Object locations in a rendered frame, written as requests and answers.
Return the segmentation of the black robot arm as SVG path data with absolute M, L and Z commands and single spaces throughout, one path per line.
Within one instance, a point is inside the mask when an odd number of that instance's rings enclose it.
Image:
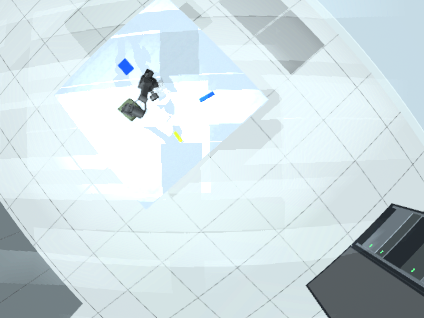
M 138 82 L 137 88 L 141 90 L 141 93 L 137 101 L 142 101 L 144 103 L 144 110 L 135 106 L 134 104 L 137 102 L 135 101 L 134 103 L 132 103 L 132 105 L 130 105 L 129 103 L 124 105 L 121 110 L 122 113 L 130 116 L 131 118 L 133 116 L 136 118 L 142 118 L 144 116 L 147 110 L 146 103 L 149 99 L 149 89 L 151 88 L 153 90 L 153 88 L 158 87 L 158 81 L 154 79 L 153 75 L 154 72 L 152 71 L 152 69 L 146 69 L 144 74 L 141 75 L 140 80 Z

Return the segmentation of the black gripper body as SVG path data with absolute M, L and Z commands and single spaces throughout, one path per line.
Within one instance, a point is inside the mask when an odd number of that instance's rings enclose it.
M 159 98 L 159 95 L 157 93 L 154 93 L 151 88 L 149 89 L 149 93 L 151 93 L 149 98 L 152 102 Z

